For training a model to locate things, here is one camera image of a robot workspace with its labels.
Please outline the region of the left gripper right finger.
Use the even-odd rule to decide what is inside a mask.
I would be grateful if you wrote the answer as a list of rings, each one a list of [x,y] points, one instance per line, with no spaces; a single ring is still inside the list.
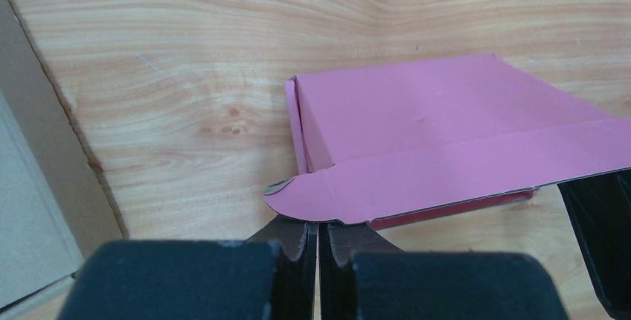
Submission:
[[[319,226],[324,319],[567,319],[551,276],[512,252],[405,252],[366,224]]]

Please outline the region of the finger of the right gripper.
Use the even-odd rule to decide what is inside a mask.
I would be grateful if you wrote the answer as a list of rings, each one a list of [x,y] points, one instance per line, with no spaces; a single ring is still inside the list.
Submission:
[[[630,171],[557,185],[595,294],[613,319],[630,318]]]

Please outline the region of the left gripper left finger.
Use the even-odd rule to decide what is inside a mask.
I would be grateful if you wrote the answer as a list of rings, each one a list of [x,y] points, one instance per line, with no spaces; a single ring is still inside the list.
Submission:
[[[246,240],[120,240],[77,272],[61,319],[311,319],[317,228],[275,217]]]

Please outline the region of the pink paper box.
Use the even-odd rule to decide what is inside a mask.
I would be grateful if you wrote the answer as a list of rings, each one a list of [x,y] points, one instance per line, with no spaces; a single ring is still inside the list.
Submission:
[[[630,166],[630,120],[493,55],[299,74],[301,172],[284,216],[346,224]]]

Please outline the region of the brown cardboard box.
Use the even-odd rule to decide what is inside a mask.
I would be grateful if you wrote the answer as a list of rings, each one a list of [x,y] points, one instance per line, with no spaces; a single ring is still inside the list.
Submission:
[[[122,236],[15,8],[1,0],[1,317],[64,293],[99,246]]]

